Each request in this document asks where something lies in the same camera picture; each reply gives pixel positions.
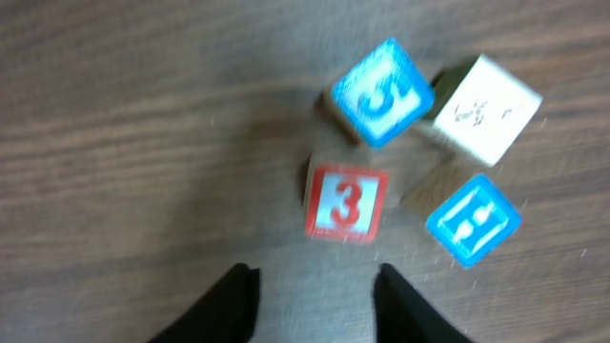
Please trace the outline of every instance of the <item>red number 3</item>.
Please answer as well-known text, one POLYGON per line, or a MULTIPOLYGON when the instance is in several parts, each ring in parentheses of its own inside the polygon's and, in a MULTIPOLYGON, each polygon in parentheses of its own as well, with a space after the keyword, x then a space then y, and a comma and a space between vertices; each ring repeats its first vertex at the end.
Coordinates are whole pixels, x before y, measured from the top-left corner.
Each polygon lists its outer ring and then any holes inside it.
POLYGON ((343 201, 345 207, 348 209, 347 216, 343 217, 338 208, 333 208, 331 212, 333 221, 335 221, 340 228, 349 228, 358 221, 358 218, 360 218, 358 201, 362 198, 362 187, 360 187, 356 180, 345 180, 336 186, 336 192, 339 194, 345 193, 348 189, 350 190, 350 195, 343 201))

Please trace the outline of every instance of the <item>wooden block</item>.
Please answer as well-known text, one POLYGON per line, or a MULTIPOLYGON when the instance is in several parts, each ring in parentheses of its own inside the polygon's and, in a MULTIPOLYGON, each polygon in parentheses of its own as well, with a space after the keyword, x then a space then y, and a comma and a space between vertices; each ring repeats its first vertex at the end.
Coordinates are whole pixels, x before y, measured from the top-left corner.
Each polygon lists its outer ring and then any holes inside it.
POLYGON ((304 201, 307 234, 371 243, 383 211, 388 174, 365 167, 358 157, 349 159, 312 156, 304 201))
POLYGON ((437 102, 416 128, 488 167, 500 160, 542 102, 485 55, 443 73, 435 91, 437 102))
POLYGON ((501 244, 522 219, 501 191, 483 174, 455 164, 433 172, 407 198, 410 209, 428 217, 426 227, 466 269, 501 244))
POLYGON ((324 94, 352 137, 382 148, 407 130, 434 103, 434 92, 404 49, 391 38, 324 94))
POLYGON ((454 160, 443 162, 407 195, 404 205, 427 219, 475 174, 473 168, 454 160))

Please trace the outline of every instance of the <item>wooden table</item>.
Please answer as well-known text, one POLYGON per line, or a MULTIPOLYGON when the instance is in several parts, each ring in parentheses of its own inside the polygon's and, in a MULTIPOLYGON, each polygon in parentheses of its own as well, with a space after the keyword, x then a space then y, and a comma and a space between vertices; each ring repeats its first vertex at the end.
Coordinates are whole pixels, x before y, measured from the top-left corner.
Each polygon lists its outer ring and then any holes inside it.
POLYGON ((141 342, 235 262, 253 342, 372 342, 394 264, 477 342, 610 340, 607 0, 5 0, 0 341, 141 342), (348 151, 315 101, 389 36, 431 79, 480 52, 544 95, 488 171, 525 218, 470 271, 399 206, 443 155, 375 154, 377 240, 306 237, 302 165, 348 151))

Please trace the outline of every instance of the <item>blue block face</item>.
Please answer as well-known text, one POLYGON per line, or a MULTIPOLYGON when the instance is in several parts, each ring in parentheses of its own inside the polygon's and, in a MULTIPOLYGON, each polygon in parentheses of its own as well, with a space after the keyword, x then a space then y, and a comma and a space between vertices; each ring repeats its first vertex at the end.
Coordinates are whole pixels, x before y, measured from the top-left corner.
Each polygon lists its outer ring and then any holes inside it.
POLYGON ((391 38, 331 89, 337 107, 371 147, 381 148, 422 117, 434 91, 391 38))
POLYGON ((428 230, 464 268, 475 266, 521 225, 521 216, 483 175, 470 180, 428 219, 428 230))

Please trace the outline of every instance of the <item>printed number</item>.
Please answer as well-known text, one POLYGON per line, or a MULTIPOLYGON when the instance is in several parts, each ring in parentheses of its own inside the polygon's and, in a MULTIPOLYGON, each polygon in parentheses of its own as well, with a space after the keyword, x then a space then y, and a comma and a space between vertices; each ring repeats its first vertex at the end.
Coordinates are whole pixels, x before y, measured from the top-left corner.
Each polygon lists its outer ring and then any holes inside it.
POLYGON ((339 194, 344 194, 348 189, 350 195, 343 201, 345 207, 348 209, 347 215, 343 217, 338 208, 333 208, 331 212, 333 221, 341 228, 353 226, 360 218, 358 202, 360 201, 360 198, 362 198, 362 187, 360 187, 355 180, 346 180, 336 186, 336 192, 339 194))
POLYGON ((392 89, 396 88, 400 98, 407 96, 411 90, 411 84, 405 77, 400 77, 396 74, 390 74, 376 84, 374 93, 383 97, 383 102, 379 107, 373 109, 371 107, 372 95, 368 92, 360 95, 359 107, 364 115, 373 119, 379 119, 392 109, 394 105, 394 93, 392 89))

